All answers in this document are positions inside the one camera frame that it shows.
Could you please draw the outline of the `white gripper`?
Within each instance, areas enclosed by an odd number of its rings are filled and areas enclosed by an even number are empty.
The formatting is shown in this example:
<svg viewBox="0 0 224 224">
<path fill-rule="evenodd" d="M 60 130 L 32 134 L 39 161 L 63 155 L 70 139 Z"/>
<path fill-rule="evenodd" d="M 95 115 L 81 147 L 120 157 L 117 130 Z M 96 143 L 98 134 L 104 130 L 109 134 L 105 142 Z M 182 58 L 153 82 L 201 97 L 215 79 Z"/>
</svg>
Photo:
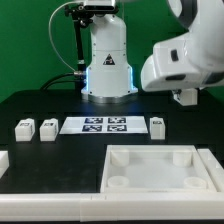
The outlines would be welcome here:
<svg viewBox="0 0 224 224">
<path fill-rule="evenodd" d="M 146 92 L 224 86 L 224 71 L 192 65 L 184 53 L 184 41 L 171 39 L 154 45 L 141 71 L 141 85 Z"/>
</svg>

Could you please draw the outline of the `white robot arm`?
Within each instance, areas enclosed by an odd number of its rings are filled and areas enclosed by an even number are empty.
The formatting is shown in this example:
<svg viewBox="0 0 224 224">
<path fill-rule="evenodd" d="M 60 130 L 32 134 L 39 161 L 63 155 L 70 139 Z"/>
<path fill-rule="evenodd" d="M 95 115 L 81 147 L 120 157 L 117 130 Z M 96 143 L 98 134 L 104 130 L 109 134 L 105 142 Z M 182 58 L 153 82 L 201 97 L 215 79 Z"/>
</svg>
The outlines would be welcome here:
<svg viewBox="0 0 224 224">
<path fill-rule="evenodd" d="M 167 91 L 176 99 L 199 88 L 224 86 L 224 0 L 167 0 L 181 36 L 159 42 L 141 70 L 146 92 Z M 87 67 L 85 98 L 119 102 L 135 94 L 126 56 L 126 25 L 115 15 L 116 0 L 84 0 L 91 24 L 92 61 Z"/>
</svg>

